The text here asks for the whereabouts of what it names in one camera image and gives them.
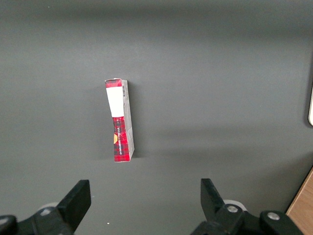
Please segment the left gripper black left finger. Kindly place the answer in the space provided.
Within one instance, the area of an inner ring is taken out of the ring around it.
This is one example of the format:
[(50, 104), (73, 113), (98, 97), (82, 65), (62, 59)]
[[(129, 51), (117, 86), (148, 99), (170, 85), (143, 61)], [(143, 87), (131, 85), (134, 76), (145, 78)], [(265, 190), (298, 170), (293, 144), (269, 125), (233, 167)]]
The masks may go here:
[(80, 180), (56, 205), (18, 223), (20, 235), (73, 235), (91, 205), (89, 180)]

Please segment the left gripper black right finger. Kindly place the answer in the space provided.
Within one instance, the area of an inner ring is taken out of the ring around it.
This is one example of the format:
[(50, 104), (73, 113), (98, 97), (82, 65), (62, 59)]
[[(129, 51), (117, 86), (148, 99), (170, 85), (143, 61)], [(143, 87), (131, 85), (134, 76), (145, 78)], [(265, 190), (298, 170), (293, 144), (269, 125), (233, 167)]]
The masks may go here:
[(201, 179), (201, 207), (206, 220), (193, 235), (258, 235), (257, 218), (240, 206), (226, 204), (211, 179)]

